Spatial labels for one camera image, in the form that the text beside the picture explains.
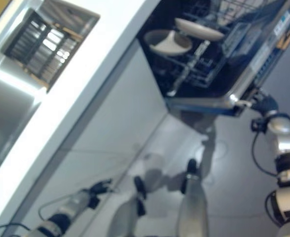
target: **bowl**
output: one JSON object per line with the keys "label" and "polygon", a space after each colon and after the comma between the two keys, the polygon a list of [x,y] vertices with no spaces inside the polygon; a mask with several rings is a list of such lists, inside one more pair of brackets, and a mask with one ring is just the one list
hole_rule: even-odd
{"label": "bowl", "polygon": [[178,56],[192,49],[192,41],[174,30],[153,30],[147,32],[144,41],[158,54]]}
{"label": "bowl", "polygon": [[175,18],[175,23],[182,32],[201,40],[219,41],[224,37],[223,33],[192,21]]}

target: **floor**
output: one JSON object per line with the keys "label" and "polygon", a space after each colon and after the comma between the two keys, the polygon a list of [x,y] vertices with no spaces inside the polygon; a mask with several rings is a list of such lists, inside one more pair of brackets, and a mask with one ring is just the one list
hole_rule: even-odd
{"label": "floor", "polygon": [[[278,100],[281,111],[290,114],[290,47],[264,88]],[[266,195],[277,187],[276,180],[261,173],[251,160],[254,135],[250,122],[258,114],[245,111],[239,118],[173,114],[164,120],[122,180],[119,193],[109,198],[83,236],[112,237],[110,216],[135,193],[135,175],[142,176],[148,190],[147,215],[138,220],[135,235],[175,236],[181,173],[192,157],[203,164],[210,237],[276,236],[278,229],[263,207]],[[274,157],[262,136],[255,152],[263,167],[274,170]]]}

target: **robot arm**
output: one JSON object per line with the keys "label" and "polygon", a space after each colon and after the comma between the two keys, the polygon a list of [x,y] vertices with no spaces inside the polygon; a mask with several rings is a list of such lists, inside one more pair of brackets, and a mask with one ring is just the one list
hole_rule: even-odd
{"label": "robot arm", "polygon": [[280,224],[278,237],[290,237],[290,116],[279,112],[268,95],[249,106],[262,117],[252,121],[252,131],[263,132],[275,155],[279,188],[271,194],[274,216]]}
{"label": "robot arm", "polygon": [[64,235],[81,213],[89,207],[95,209],[98,206],[100,200],[97,195],[109,192],[110,183],[111,180],[101,181],[88,190],[81,190],[74,194],[50,218],[43,221],[25,237],[60,237]]}

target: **white cabinet door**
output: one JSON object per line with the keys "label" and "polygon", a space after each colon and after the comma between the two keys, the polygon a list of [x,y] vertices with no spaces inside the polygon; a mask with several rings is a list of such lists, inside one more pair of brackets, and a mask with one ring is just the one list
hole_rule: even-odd
{"label": "white cabinet door", "polygon": [[74,144],[63,148],[134,156],[166,115],[167,109],[138,41],[108,79],[114,86]]}

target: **dishwasher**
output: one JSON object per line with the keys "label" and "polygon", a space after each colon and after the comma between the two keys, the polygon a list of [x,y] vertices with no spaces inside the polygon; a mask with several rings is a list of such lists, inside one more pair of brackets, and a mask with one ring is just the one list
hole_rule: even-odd
{"label": "dishwasher", "polygon": [[162,0],[137,38],[169,108],[238,116],[290,43],[290,0]]}

